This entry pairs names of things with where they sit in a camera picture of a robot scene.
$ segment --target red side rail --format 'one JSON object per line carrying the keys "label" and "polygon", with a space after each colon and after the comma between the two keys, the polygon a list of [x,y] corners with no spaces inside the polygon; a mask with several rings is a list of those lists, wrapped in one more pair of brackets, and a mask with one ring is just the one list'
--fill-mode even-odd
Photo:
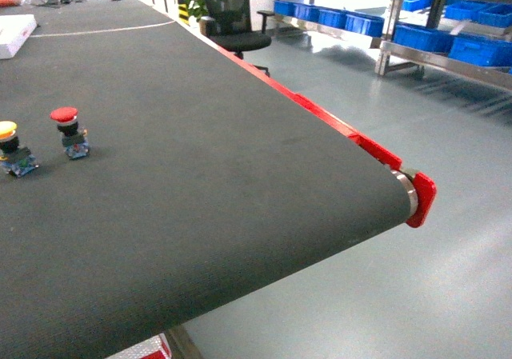
{"label": "red side rail", "polygon": [[[341,119],[335,117],[333,114],[324,110],[322,107],[312,102],[308,98],[302,96],[301,94],[296,94],[288,90],[285,86],[276,82],[274,79],[267,77],[262,71],[258,70],[256,67],[252,66],[247,62],[244,62],[242,59],[235,57],[234,54],[224,50],[220,46],[217,46],[210,39],[200,35],[200,33],[190,30],[188,26],[185,26],[180,22],[178,22],[178,24],[187,28],[193,35],[204,41],[204,43],[214,47],[220,53],[224,54],[226,57],[231,59],[233,62],[239,64],[242,68],[252,73],[255,77],[264,81],[267,85],[275,88],[281,94],[286,95],[292,101],[304,107],[304,109],[308,110],[313,115],[322,119],[329,126],[335,128],[341,134],[352,140],[355,144],[361,146],[368,154],[373,156],[382,164],[388,165],[393,170],[399,171],[402,168],[402,159],[400,157],[393,154],[391,151],[385,149],[377,142],[371,140],[365,134],[357,131],[354,127],[348,125]],[[416,213],[407,220],[406,223],[410,227],[416,228],[425,223],[426,216],[430,211],[432,203],[434,202],[437,193],[437,188],[434,181],[427,177],[422,172],[418,172],[414,175],[412,183],[418,195],[418,209],[416,210]]]}

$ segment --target black office chair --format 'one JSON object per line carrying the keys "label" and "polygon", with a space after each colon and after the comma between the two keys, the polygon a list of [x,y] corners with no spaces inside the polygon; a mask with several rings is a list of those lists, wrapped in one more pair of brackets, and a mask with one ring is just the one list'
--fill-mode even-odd
{"label": "black office chair", "polygon": [[[273,11],[258,11],[263,18],[262,32],[252,31],[250,0],[204,0],[209,17],[200,21],[201,32],[213,42],[243,59],[243,52],[270,46],[272,38],[266,34],[266,19]],[[268,67],[256,66],[270,76]]]}

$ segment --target chair armrest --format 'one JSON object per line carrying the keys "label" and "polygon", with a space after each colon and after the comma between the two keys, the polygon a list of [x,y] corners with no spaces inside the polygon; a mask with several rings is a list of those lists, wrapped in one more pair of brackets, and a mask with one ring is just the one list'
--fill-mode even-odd
{"label": "chair armrest", "polygon": [[217,24],[212,17],[201,17],[199,19],[199,32],[209,38],[217,32]]}
{"label": "chair armrest", "polygon": [[263,17],[262,34],[264,34],[266,32],[266,19],[268,17],[273,17],[275,15],[275,12],[268,11],[268,10],[260,10],[260,11],[257,11],[257,13]]}

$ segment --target blue storage box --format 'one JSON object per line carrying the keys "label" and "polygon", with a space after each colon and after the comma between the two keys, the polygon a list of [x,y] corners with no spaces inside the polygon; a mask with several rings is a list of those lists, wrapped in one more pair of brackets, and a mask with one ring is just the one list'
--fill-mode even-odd
{"label": "blue storage box", "polygon": [[397,26],[393,42],[417,50],[449,53],[454,43],[454,38],[453,35],[443,31],[412,26]]}
{"label": "blue storage box", "polygon": [[274,12],[280,15],[288,15],[293,17],[295,14],[295,3],[274,1]]}
{"label": "blue storage box", "polygon": [[347,14],[345,30],[371,37],[381,37],[384,19],[365,14]]}
{"label": "blue storage box", "polygon": [[445,17],[463,21],[465,19],[475,20],[478,12],[489,5],[477,2],[457,2],[446,8]]}
{"label": "blue storage box", "polygon": [[454,3],[458,3],[461,0],[446,0],[445,6],[453,5]]}
{"label": "blue storage box", "polygon": [[337,29],[344,29],[346,23],[346,12],[340,10],[320,10],[318,23],[325,26],[336,27]]}
{"label": "blue storage box", "polygon": [[512,43],[457,36],[448,57],[477,66],[512,66]]}
{"label": "blue storage box", "polygon": [[318,22],[320,9],[313,5],[297,3],[295,5],[295,17],[303,21]]}
{"label": "blue storage box", "polygon": [[477,14],[477,22],[483,25],[506,28],[512,25],[512,5],[494,5]]}
{"label": "blue storage box", "polygon": [[417,11],[432,5],[432,0],[403,0],[402,10]]}

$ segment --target cable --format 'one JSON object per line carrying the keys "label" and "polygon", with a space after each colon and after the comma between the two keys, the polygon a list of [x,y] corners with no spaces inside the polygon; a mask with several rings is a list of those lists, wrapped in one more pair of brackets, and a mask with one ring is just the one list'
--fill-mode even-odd
{"label": "cable", "polygon": [[160,27],[170,25],[175,21],[169,21],[164,23],[157,23],[154,25],[146,25],[146,26],[136,26],[136,27],[123,27],[120,29],[105,29],[105,30],[92,30],[92,31],[78,31],[76,33],[62,33],[62,34],[40,34],[40,35],[31,35],[29,38],[52,38],[52,37],[73,37],[78,35],[89,35],[89,34],[102,34],[102,33],[116,33],[119,31],[130,31],[130,30],[142,30],[142,29],[150,29],[153,27]]}
{"label": "cable", "polygon": [[69,5],[71,4],[72,2],[75,2],[75,3],[82,3],[82,2],[85,2],[86,0],[40,0],[42,1],[42,4],[41,5],[36,5],[38,7],[53,7],[53,8],[60,8],[61,5]]}

